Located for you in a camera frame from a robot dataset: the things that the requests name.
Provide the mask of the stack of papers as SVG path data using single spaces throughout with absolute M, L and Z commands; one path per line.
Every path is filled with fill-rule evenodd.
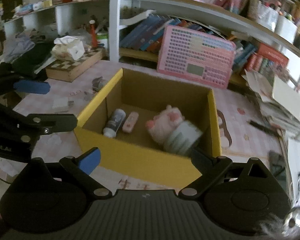
M 257 104 L 266 122 L 300 141 L 300 95 L 274 73 L 264 76 L 254 70 L 245 71 L 249 88 L 256 94 Z

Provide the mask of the row of blue books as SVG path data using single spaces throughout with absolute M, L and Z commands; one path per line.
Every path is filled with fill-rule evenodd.
M 200 24 L 196 24 L 177 17 L 150 14 L 142 20 L 119 42 L 120 48 L 146 51 L 163 37 L 167 25 L 176 25 L 184 28 L 204 31 Z

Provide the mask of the red pen bottle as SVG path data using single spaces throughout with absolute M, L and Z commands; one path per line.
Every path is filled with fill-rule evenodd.
M 90 20 L 89 24 L 90 24 L 90 34 L 91 34 L 91 45 L 93 48 L 97 48 L 98 41 L 97 41 L 97 37 L 96 37 L 96 33 L 95 33 L 95 21 Z

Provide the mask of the pile of clothes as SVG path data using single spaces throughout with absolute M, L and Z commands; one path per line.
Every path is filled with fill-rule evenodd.
M 0 57 L 0 79 L 15 74 L 45 81 L 47 74 L 40 67 L 50 58 L 56 37 L 55 33 L 31 29 L 7 39 Z

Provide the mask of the white small box red label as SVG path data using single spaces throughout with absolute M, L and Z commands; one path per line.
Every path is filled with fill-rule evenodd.
M 84 101 L 89 101 L 90 102 L 91 100 L 93 100 L 94 96 L 95 96 L 94 93 L 84 91 L 83 99 L 84 99 Z

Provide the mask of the pink keyboard toy tablet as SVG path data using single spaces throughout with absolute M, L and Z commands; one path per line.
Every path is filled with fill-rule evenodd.
M 157 71 L 226 89 L 232 74 L 234 42 L 176 25 L 165 28 Z

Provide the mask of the yellow cardboard box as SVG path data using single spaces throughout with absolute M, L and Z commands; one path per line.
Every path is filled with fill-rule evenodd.
M 213 90 L 122 68 L 78 116 L 82 150 L 101 152 L 101 167 L 180 189 L 200 176 L 189 151 L 222 153 Z

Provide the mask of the pink plush pig toy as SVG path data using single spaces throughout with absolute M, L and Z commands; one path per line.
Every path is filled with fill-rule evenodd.
M 177 107 L 167 105 L 166 109 L 146 121 L 146 129 L 151 138 L 159 145 L 163 145 L 169 135 L 184 121 L 181 111 Z

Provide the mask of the white bookshelf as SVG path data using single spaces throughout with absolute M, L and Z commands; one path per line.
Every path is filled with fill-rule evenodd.
M 4 31 L 6 37 L 11 37 L 23 30 L 40 29 L 56 22 L 58 34 L 64 35 L 80 24 L 87 23 L 92 15 L 98 20 L 106 18 L 109 22 L 110 59 L 116 62 L 121 53 L 120 30 L 126 28 L 122 20 L 145 10 L 211 25 L 226 33 L 245 33 L 268 45 L 286 48 L 300 58 L 300 49 L 266 27 L 221 7 L 194 0 L 89 0 L 61 3 L 5 22 Z M 290 58 L 289 64 L 290 80 L 299 86 L 300 63 Z

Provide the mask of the floral tissue pack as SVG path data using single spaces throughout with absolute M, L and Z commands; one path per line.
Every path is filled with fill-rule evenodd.
M 58 60 L 77 61 L 85 54 L 83 42 L 76 37 L 56 38 L 54 44 L 51 54 Z

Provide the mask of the grey toy car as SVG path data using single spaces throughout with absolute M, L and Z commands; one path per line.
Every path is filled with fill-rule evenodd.
M 102 76 L 101 77 L 96 77 L 93 79 L 92 83 L 92 89 L 95 92 L 99 92 L 106 84 L 107 80 L 104 79 Z

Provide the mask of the pink small case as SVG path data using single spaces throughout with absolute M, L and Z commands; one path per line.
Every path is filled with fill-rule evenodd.
M 122 126 L 122 131 L 125 133 L 131 133 L 138 121 L 138 118 L 139 118 L 138 112 L 131 112 Z

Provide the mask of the wooden chess board box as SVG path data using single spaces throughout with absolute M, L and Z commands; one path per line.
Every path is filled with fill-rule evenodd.
M 46 75 L 50 79 L 72 82 L 105 56 L 106 50 L 100 47 L 85 53 L 77 61 L 56 60 L 45 68 Z

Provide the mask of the white bottle dark label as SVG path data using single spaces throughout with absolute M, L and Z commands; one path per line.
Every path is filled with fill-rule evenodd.
M 115 138 L 125 118 L 126 113 L 124 110 L 120 108 L 115 109 L 103 129 L 103 135 L 108 138 Z

